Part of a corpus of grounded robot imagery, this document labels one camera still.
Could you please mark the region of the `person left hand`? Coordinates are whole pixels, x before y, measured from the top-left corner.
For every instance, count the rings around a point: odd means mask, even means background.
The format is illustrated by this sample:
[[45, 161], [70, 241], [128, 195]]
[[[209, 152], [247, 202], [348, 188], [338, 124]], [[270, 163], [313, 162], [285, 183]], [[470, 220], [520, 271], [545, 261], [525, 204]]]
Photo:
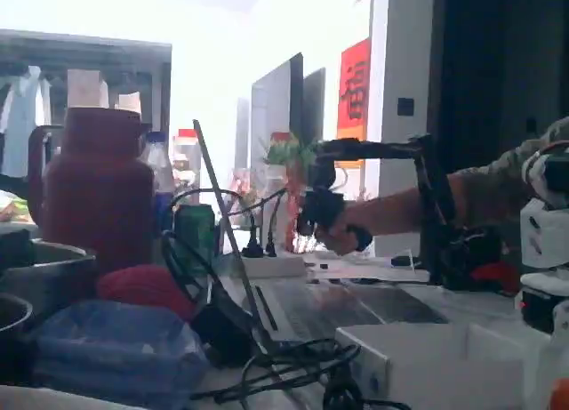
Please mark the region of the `person left hand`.
[[359, 244], [356, 233], [349, 231], [350, 226], [364, 229], [373, 237], [391, 233], [386, 206], [375, 198], [347, 204], [330, 227], [317, 226], [316, 238], [338, 255], [355, 252]]

